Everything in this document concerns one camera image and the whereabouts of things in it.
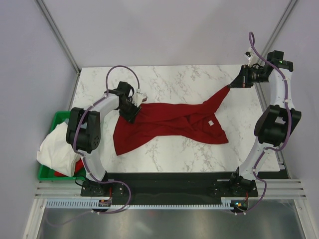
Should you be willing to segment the dark red t shirt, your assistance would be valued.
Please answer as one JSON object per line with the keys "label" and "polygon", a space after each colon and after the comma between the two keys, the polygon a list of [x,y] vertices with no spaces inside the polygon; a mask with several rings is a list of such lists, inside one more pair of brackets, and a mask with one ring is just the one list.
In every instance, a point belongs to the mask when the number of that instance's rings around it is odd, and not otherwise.
{"label": "dark red t shirt", "polygon": [[142,104],[134,123],[119,117],[113,133],[116,155],[133,151],[157,136],[184,136],[206,144],[228,143],[215,113],[229,91],[225,86],[197,105]]}

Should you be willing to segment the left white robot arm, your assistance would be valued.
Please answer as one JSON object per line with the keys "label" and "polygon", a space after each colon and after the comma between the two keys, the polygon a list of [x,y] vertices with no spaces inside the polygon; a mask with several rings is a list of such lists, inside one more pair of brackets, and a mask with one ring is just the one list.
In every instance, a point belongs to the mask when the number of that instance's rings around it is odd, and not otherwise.
{"label": "left white robot arm", "polygon": [[107,89],[88,107],[74,107],[70,111],[66,142],[81,157],[86,177],[94,181],[92,190],[99,196],[106,195],[110,188],[105,181],[106,170],[102,165],[99,149],[103,139],[104,118],[109,113],[118,111],[124,120],[134,123],[145,97],[139,88],[135,90],[129,83],[120,82],[117,88]]}

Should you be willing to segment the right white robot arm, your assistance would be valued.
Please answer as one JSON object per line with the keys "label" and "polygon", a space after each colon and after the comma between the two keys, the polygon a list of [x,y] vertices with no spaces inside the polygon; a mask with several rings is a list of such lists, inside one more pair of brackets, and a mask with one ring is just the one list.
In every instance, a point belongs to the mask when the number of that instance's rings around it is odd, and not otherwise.
{"label": "right white robot arm", "polygon": [[243,65],[239,75],[229,84],[229,88],[251,88],[254,83],[270,84],[270,104],[257,120],[254,145],[246,160],[232,173],[228,190],[240,196],[252,190],[266,155],[271,151],[281,151],[299,123],[302,113],[295,109],[291,95],[291,77],[294,70],[291,61],[284,60],[282,51],[267,54],[265,65]]}

